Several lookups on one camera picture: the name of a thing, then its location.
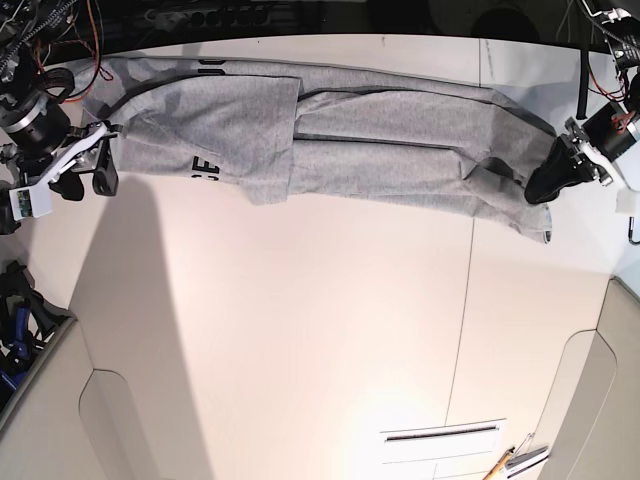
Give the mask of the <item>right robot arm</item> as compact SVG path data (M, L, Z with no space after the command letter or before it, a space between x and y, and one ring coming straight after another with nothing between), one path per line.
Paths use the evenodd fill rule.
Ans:
M89 82L78 88L65 67L45 68L44 49L77 29L84 15L93 44ZM104 27L97 1L3 1L1 3L1 131L11 143L1 148L1 163L13 170L14 185L37 180L53 164L56 150L88 135L76 128L62 106L84 100L98 78L112 76L102 67Z

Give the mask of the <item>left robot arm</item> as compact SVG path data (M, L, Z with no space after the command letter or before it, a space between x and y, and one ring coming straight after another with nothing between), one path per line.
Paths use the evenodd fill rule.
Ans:
M176 75L214 75L215 69L228 75L300 77L302 73L282 73L280 70L300 70L303 65L318 74L334 71L351 76L391 75L403 79L430 79L439 83L461 86L477 85L489 93L501 92L515 102L516 113L527 113L544 118L560 128L560 120L568 116L578 98L579 61L578 50L557 46L544 46L498 39L452 38L443 36L416 36L392 34L363 35L294 35L284 37L256 37L232 40L190 43L185 45L135 47L118 53L107 54L103 67L114 72L109 59L120 59L132 65L139 58L158 58L200 62L202 73L196 74L196 66L189 73ZM614 66L614 57L604 53L590 53L591 77L589 82L589 109L597 110L609 98L621 97L623 74ZM232 63L248 64L253 70L275 65L277 73L231 73ZM383 198L400 200L405 196L422 192L408 186L400 190L402 179L417 182L417 173L410 173L408 166L400 166L400 160L392 160L390 167L378 167L373 160L352 167L353 155L347 155L347 147L356 140L318 140L322 148L338 145L338 153L345 165L338 166L330 155L312 155L317 162L311 166L294 163L289 193L324 193L355 198Z

